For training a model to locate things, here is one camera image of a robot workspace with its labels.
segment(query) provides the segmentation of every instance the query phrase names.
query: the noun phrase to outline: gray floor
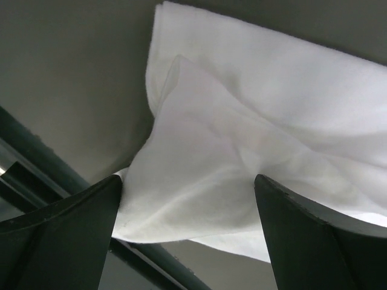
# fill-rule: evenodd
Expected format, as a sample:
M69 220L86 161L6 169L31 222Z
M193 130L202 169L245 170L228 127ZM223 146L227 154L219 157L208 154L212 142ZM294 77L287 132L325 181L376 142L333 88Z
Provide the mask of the gray floor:
M158 2L0 2L0 106L89 182L126 166L151 130L144 74ZM181 2L387 64L385 0ZM166 248L214 290L275 287L267 264Z

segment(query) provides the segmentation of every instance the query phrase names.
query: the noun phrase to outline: folded white fabric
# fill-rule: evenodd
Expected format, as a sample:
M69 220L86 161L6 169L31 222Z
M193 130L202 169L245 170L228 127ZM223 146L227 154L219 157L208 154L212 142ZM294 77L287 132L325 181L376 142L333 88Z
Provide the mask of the folded white fabric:
M146 86L154 130L123 174L115 237L191 239L268 261L259 173L387 225L385 67L165 2Z

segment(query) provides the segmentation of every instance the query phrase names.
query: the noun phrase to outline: white garment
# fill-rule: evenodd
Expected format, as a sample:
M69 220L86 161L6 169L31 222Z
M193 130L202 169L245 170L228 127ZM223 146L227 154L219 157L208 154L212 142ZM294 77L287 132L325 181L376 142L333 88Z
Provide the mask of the white garment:
M177 55L196 65L178 57L169 71ZM387 225L385 67L165 2L146 86L154 130L124 174L115 237L192 239L268 261L258 173Z

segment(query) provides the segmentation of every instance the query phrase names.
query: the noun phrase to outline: white cloth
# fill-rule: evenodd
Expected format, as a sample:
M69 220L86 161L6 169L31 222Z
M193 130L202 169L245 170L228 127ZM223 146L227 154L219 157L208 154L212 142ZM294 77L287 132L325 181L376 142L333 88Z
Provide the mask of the white cloth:
M268 261L258 173L387 225L385 67L165 2L146 88L155 125L123 174L115 237L191 239Z

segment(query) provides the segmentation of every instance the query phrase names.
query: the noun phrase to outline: white towel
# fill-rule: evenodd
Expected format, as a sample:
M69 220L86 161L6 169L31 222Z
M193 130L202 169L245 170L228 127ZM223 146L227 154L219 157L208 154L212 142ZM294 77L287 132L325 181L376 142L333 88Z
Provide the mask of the white towel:
M123 174L115 237L192 239L268 261L258 173L387 225L385 67L165 2L146 87L154 130Z

